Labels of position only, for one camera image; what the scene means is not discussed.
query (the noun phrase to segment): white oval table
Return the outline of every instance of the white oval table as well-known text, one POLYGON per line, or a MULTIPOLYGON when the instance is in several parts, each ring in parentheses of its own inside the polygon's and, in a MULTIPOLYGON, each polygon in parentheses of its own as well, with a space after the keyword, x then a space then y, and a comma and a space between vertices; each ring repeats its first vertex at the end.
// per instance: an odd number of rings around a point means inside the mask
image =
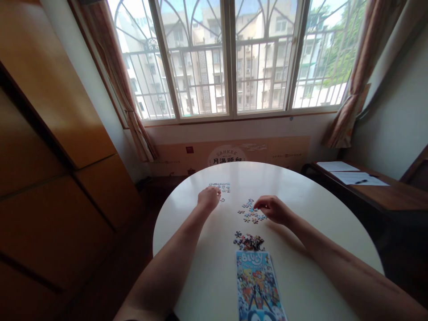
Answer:
POLYGON ((378 253, 354 214, 322 186, 282 167, 236 162, 208 167, 183 181, 165 201, 156 222, 153 255, 166 244, 196 206, 209 183, 230 183, 230 193, 208 217, 186 284, 174 309, 181 321, 238 321, 236 231, 260 235, 271 254, 288 320, 358 320, 303 245, 269 220, 244 222, 238 214, 249 198, 277 195, 296 214, 383 274, 378 253))

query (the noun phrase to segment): white paper sheet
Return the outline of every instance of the white paper sheet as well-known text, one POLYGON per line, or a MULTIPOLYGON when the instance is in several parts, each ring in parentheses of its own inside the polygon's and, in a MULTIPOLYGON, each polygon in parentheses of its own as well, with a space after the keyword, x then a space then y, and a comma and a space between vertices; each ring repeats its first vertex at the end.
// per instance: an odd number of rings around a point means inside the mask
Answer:
POLYGON ((321 166, 323 169, 329 172, 347 172, 347 171, 359 171, 358 168, 355 168, 347 163, 337 161, 337 162, 318 162, 317 165, 321 166))
POLYGON ((346 185, 374 185, 374 186, 389 186, 380 179, 370 176, 367 173, 358 172, 334 172, 332 173, 346 185), (366 180, 367 182, 356 184, 357 182, 366 180))

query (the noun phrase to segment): hand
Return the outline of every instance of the hand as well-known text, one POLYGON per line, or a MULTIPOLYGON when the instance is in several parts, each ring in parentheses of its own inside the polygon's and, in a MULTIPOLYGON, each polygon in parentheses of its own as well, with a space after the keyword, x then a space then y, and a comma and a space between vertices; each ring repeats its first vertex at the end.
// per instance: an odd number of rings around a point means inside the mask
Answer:
POLYGON ((217 187, 207 187, 198 194, 198 206, 210 213, 216 208, 222 192, 217 187))
POLYGON ((291 221, 297 217, 297 215, 275 195, 260 196, 255 202, 254 208, 261 210, 268 219, 287 227, 289 227, 291 221))

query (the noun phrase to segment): glass pane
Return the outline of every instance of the glass pane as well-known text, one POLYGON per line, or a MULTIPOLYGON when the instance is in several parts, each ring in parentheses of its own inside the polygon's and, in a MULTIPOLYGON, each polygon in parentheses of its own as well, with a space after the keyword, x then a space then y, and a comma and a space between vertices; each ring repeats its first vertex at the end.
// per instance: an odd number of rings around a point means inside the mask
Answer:
POLYGON ((108 0, 143 119, 175 118, 148 0, 108 0))
POLYGON ((183 117, 228 115, 220 0, 159 0, 183 117))
POLYGON ((297 0, 235 1, 238 113, 284 109, 296 9, 297 0))
POLYGON ((367 1, 312 0, 293 108, 341 104, 367 1))

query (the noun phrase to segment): human arm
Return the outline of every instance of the human arm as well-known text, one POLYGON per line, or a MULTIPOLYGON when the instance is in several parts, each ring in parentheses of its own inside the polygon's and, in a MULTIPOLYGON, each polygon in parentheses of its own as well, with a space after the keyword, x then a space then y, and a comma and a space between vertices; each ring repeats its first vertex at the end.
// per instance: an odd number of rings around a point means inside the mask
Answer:
POLYGON ((202 227, 220 196, 217 187, 199 193, 198 204, 141 273, 115 320, 164 320, 172 312, 185 284, 202 227))
POLYGON ((378 271, 327 238, 278 197, 254 204, 269 219, 288 227, 362 320, 427 320, 428 311, 378 271))

